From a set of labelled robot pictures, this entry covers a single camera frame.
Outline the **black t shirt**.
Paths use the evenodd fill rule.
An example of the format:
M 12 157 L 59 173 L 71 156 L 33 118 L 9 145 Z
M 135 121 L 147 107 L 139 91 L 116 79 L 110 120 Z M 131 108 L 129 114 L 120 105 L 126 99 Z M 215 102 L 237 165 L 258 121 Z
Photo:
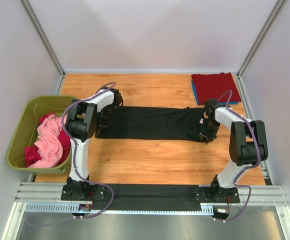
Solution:
M 200 141 L 202 108 L 163 108 L 119 106 L 113 125 L 97 129 L 98 139 L 185 140 Z

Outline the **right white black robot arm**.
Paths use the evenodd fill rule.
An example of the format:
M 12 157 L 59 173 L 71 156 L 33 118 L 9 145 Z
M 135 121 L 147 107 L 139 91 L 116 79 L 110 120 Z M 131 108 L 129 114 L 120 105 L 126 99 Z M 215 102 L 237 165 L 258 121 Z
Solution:
M 200 140 L 206 144 L 212 142 L 219 127 L 224 125 L 230 130 L 230 160 L 215 175 L 210 186 L 197 188 L 195 199 L 200 203 L 239 203 L 239 180 L 249 169 L 256 168 L 268 158 L 265 124 L 241 116 L 215 98 L 205 102 L 204 111 Z

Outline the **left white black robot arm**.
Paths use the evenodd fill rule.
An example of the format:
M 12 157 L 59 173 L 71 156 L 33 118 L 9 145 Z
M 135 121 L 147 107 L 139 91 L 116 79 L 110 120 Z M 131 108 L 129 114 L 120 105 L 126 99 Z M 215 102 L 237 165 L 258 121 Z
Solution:
M 91 200 L 95 183 L 89 182 L 88 153 L 91 138 L 98 128 L 97 119 L 99 116 L 109 118 L 110 112 L 122 104 L 119 90 L 104 86 L 89 98 L 73 99 L 64 111 L 63 130 L 70 138 L 71 169 L 62 189 L 62 200 Z

